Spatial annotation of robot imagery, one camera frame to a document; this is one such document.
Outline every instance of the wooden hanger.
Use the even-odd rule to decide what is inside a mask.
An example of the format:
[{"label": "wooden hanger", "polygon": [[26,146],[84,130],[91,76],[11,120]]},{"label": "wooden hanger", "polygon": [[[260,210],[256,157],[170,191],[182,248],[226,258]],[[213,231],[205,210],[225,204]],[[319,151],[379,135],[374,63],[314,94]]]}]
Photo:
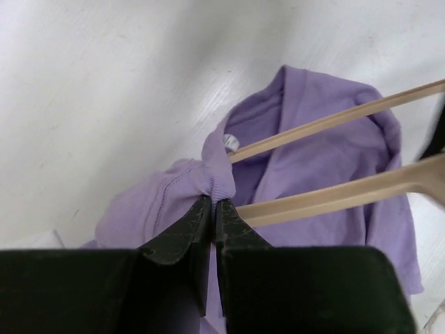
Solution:
[{"label": "wooden hanger", "polygon": [[[445,91],[445,80],[436,81],[435,83],[407,90],[378,101],[363,104],[302,127],[283,132],[265,141],[246,146],[242,150],[249,147],[250,149],[245,150],[242,157],[245,159],[295,139],[340,125],[343,122],[355,120],[442,91]],[[424,153],[424,156],[428,157],[427,159],[398,170],[380,173],[325,189],[310,191],[309,193],[244,205],[237,207],[236,210],[246,223],[255,228],[365,205],[407,192],[423,193],[445,207],[445,154],[435,152],[436,155],[426,155],[431,147],[434,147],[435,150],[439,149],[437,148],[439,136],[441,141],[444,139],[441,133],[444,129],[439,129],[439,124],[442,124],[444,121],[444,115],[445,108],[438,120],[434,138],[432,138],[430,146]]]},{"label": "wooden hanger", "polygon": [[445,207],[445,154],[364,179],[300,195],[237,207],[251,227],[318,216],[407,192],[423,193]]},{"label": "wooden hanger", "polygon": [[252,145],[247,145],[244,148],[240,148],[235,152],[229,153],[229,158],[232,163],[235,163],[249,157],[253,157],[256,154],[272,150],[273,148],[278,148],[279,146],[290,143],[291,141],[296,141],[297,139],[310,136],[311,134],[316,134],[317,132],[325,129],[350,122],[351,120],[356,120],[382,110],[394,108],[395,106],[400,106],[401,104],[413,102],[423,97],[442,92],[445,92],[445,79],[406,90],[405,92],[394,94],[381,100],[355,106],[354,108],[321,118],[315,122],[302,125],[301,127],[296,127],[295,129],[282,132],[281,134],[276,134],[262,141],[253,143]]}]

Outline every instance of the white floor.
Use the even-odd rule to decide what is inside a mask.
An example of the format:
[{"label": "white floor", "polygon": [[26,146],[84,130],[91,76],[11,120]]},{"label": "white floor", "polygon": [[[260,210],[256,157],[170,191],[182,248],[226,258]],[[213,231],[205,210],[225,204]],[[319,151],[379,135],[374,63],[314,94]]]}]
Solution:
[{"label": "white floor", "polygon": [[[444,0],[0,1],[0,244],[87,241],[117,192],[198,157],[283,63],[389,95],[445,77],[444,36]],[[437,98],[394,109],[407,164]],[[445,298],[445,213],[410,200],[423,326]]]}]

